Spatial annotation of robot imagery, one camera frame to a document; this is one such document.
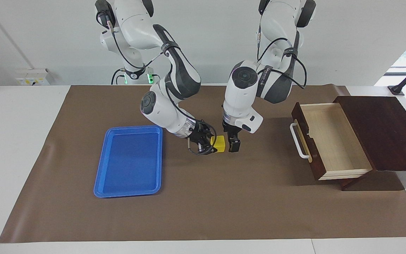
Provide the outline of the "blue plastic tray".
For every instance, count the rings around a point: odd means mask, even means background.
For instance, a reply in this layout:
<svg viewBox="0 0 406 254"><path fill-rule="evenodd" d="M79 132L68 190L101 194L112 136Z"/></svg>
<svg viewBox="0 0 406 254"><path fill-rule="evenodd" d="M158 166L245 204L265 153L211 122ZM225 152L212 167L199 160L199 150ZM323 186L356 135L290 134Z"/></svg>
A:
<svg viewBox="0 0 406 254"><path fill-rule="evenodd" d="M154 195L162 185L163 130L157 125L106 131L93 193L97 198Z"/></svg>

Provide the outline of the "white wall socket box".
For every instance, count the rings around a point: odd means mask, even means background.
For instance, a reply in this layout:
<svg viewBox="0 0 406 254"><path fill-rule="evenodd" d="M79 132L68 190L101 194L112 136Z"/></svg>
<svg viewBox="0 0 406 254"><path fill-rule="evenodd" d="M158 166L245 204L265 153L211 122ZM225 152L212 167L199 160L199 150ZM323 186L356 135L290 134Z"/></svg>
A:
<svg viewBox="0 0 406 254"><path fill-rule="evenodd" d="M18 68L16 69L16 81L21 86L47 86L54 82L46 68Z"/></svg>

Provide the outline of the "brown table mat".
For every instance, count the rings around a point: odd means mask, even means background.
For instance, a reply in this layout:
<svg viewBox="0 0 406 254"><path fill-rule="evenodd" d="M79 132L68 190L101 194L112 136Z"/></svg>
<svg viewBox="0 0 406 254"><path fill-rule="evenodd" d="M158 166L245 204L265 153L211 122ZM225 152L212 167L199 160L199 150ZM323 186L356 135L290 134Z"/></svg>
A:
<svg viewBox="0 0 406 254"><path fill-rule="evenodd" d="M406 192L340 190L318 183L291 137L296 102L349 95L335 85L293 89L283 103L255 103L265 117L238 153L195 156L164 132L158 193L97 198L106 131L148 125L147 86L72 86L0 243L406 237Z"/></svg>

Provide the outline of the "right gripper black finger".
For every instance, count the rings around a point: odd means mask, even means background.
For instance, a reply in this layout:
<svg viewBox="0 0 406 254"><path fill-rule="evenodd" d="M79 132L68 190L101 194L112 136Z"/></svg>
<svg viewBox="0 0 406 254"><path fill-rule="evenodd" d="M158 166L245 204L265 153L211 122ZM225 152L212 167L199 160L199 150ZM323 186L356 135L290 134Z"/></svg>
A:
<svg viewBox="0 0 406 254"><path fill-rule="evenodd" d="M206 128L207 130L205 131L206 136L208 138L208 140L211 140L211 138L214 137L214 139L217 139L217 133L216 133L216 129L209 123L207 122L203 122L204 128Z"/></svg>
<svg viewBox="0 0 406 254"><path fill-rule="evenodd" d="M210 145L210 141L207 143L198 142L196 144L198 151L194 152L195 155L201 156L213 154L213 146Z"/></svg>

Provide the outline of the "white drawer handle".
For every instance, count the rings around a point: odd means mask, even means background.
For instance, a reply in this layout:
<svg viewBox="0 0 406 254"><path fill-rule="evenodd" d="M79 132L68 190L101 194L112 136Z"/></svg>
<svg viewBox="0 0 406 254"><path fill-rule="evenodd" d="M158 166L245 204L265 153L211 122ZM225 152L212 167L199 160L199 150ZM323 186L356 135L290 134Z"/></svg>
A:
<svg viewBox="0 0 406 254"><path fill-rule="evenodd" d="M311 158L311 156L309 155L308 152L303 152L302 146L300 146L300 141L297 135L297 127L298 124L297 123L291 123L289 126L290 132L291 132L291 136L293 138L293 141L295 143L295 148L297 149L298 155L300 156L300 158L306 159L309 161L309 159Z"/></svg>

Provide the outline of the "dark wooden drawer cabinet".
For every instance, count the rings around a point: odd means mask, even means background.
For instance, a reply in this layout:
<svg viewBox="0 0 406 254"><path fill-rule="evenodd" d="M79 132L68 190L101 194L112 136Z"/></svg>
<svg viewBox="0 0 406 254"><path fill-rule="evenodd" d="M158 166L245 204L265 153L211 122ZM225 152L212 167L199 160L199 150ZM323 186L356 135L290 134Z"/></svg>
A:
<svg viewBox="0 0 406 254"><path fill-rule="evenodd" d="M372 170L355 179L339 180L343 191L406 189L406 109L396 97L335 98L369 160Z"/></svg>

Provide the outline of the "dark wood drawer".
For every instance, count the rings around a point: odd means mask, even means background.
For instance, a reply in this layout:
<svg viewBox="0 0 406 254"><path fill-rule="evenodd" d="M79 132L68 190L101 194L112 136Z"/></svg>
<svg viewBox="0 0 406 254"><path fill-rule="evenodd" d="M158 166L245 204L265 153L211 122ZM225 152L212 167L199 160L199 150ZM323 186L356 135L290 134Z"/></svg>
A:
<svg viewBox="0 0 406 254"><path fill-rule="evenodd" d="M355 179L373 169L339 103L296 103L291 115L316 180Z"/></svg>

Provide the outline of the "yellow cube block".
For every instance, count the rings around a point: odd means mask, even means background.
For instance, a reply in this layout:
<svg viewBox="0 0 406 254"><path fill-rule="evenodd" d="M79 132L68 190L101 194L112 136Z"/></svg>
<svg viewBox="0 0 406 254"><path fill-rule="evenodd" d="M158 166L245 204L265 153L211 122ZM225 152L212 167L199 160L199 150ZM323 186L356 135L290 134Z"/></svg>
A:
<svg viewBox="0 0 406 254"><path fill-rule="evenodd" d="M226 142L223 135L212 136L210 145L213 146L213 153L223 153L226 149Z"/></svg>

